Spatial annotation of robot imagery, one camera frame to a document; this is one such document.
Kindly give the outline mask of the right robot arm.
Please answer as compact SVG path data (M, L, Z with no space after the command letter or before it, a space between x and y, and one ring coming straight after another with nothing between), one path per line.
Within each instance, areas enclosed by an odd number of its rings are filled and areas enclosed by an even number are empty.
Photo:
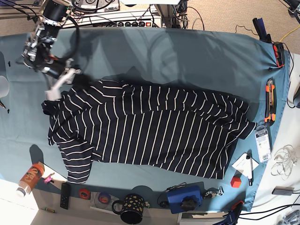
M83 90L90 86L91 79L79 68L71 67L73 57L80 43L80 30L70 16L73 6L65 0L45 0L41 15L36 19L35 30L28 38L22 53L23 63L36 72L41 72L47 82L46 99L55 101L61 98L60 87L71 84ZM63 57L51 53L59 31L67 21L75 26L75 45Z

